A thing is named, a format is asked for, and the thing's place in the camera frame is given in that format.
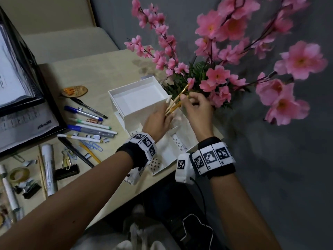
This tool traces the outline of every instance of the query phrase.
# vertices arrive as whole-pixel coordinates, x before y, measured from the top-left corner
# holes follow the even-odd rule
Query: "forearm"
[[[281,249],[235,174],[213,177],[210,185],[232,249]]]
[[[62,188],[0,238],[0,249],[69,249],[133,166],[117,152]]]

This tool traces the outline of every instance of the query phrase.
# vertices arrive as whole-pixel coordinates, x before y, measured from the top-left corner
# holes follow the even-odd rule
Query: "wooden table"
[[[108,90],[138,81],[140,80],[140,77],[148,74],[153,74],[157,80],[163,80],[165,78],[165,73],[156,70],[154,63],[148,59],[145,60],[139,58],[135,53],[132,53],[129,50],[70,59],[54,62],[52,64],[43,64],[40,68],[66,122],[69,122],[68,118],[73,117],[73,114],[65,112],[63,110],[64,105],[70,105],[73,107],[78,107],[78,105],[69,99],[59,97],[59,92],[61,88],[74,85],[86,86],[89,91],[87,94],[80,97],[80,99],[85,104],[109,117],[103,122],[103,124],[111,126],[112,130],[117,131],[118,134],[114,139],[111,139],[109,143],[101,144],[103,152],[95,152],[94,150],[95,155],[100,160],[104,160],[114,154],[118,147],[120,147],[129,137],[113,113]],[[76,114],[75,117],[82,120],[85,119],[83,116],[78,114]],[[221,139],[223,138],[222,134],[216,128],[214,128],[214,134]],[[71,140],[71,142],[73,144],[78,144],[77,140]],[[53,145],[56,169],[61,168],[61,150],[64,149],[64,145],[60,143],[57,138],[49,139],[44,143]],[[38,147],[35,145],[34,147],[20,152],[19,155],[26,160],[36,159],[38,155]],[[90,161],[92,161],[95,165],[97,164],[94,159],[90,159]],[[74,162],[79,165],[80,174],[58,181],[57,183],[59,189],[90,169],[90,167],[80,159],[77,159]],[[0,164],[4,164],[8,171],[21,166],[20,162],[11,157],[0,161]],[[131,186],[126,182],[123,182],[102,210],[100,210],[97,216],[91,221],[89,226],[93,225],[107,214],[111,213],[139,193],[166,177],[175,169],[176,164],[173,163],[162,172],[152,176],[149,168],[146,168],[140,181],[135,186]],[[29,170],[33,179],[40,180],[38,165],[30,165]],[[28,214],[44,201],[41,190],[29,200],[24,199],[22,195],[17,195],[17,199],[19,205],[23,207],[25,214]],[[0,229],[0,235],[4,232],[5,228],[3,227]]]

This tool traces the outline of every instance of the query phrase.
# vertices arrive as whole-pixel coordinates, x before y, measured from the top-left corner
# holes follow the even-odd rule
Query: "person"
[[[190,125],[202,142],[214,136],[213,109],[203,94],[181,96]],[[157,143],[169,130],[166,104],[150,115],[143,132]],[[60,189],[0,237],[0,249],[70,249],[133,168],[132,157],[118,151]],[[228,245],[234,249],[281,249],[234,173],[211,177],[210,185]]]

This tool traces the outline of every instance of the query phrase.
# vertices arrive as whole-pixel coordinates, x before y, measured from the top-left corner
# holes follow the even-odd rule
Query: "white drawer organizer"
[[[166,101],[168,94],[155,77],[109,91],[116,117],[129,136],[142,130],[148,116]],[[157,153],[148,164],[153,175],[172,164],[181,153],[198,144],[189,121],[177,109],[172,129],[156,144]]]

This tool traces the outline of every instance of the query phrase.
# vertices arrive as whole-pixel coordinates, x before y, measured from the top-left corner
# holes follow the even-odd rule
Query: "white cable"
[[[199,223],[200,223],[200,224],[202,224],[202,225],[208,227],[209,229],[211,229],[211,239],[210,239],[210,243],[209,243],[209,249],[210,249],[210,245],[211,245],[211,242],[212,242],[212,240],[213,240],[213,236],[214,236],[214,231],[213,231],[213,229],[212,229],[210,226],[201,223],[200,219],[199,219],[196,215],[194,215],[193,213],[189,214],[187,217],[185,217],[185,218],[183,219],[183,227],[184,227],[184,231],[185,231],[185,236],[181,239],[181,241],[182,241],[183,239],[185,239],[186,236],[187,236],[187,232],[186,232],[185,225],[184,225],[184,220],[187,219],[187,218],[188,218],[189,216],[191,216],[191,215],[195,216],[195,217],[199,220]]]

